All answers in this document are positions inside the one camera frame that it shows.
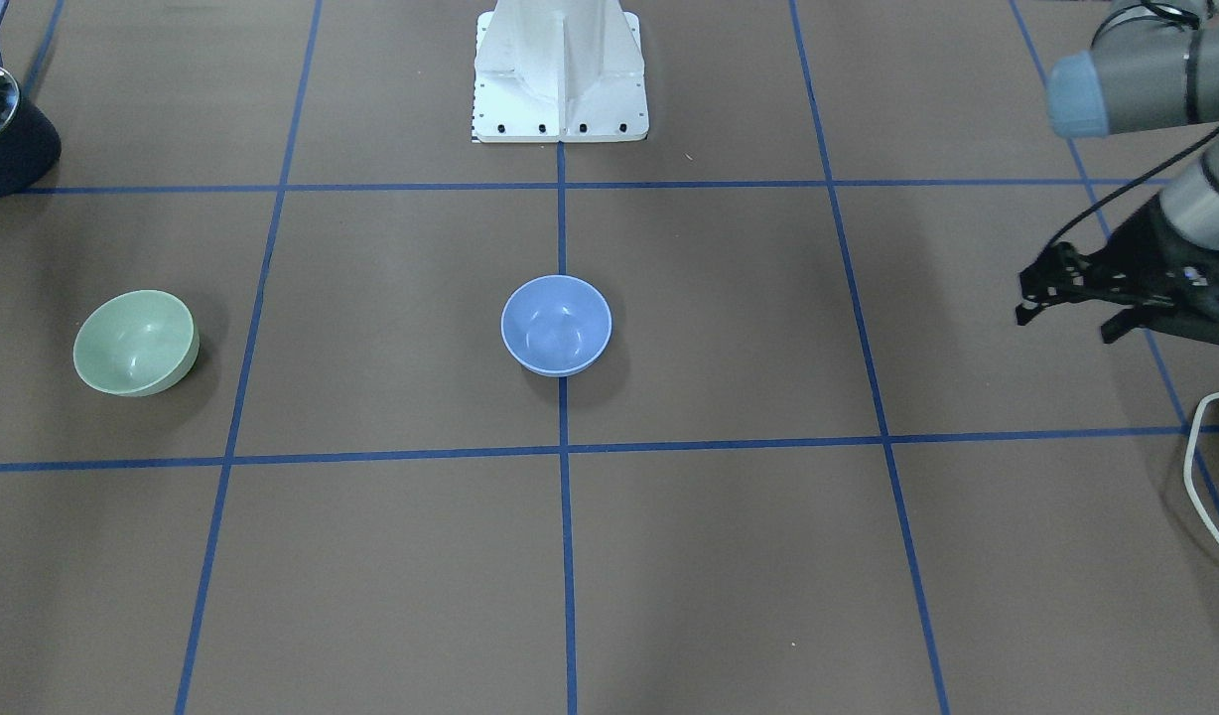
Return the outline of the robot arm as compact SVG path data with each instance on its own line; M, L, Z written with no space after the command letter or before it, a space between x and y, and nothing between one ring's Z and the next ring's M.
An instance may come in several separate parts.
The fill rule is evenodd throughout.
M1090 48L1046 82L1064 139L1210 125L1173 155L1178 175L1085 255L1056 231L1018 276L1015 322L1054 305L1121 308L1100 334L1136 329L1219 346L1219 1L1113 1Z

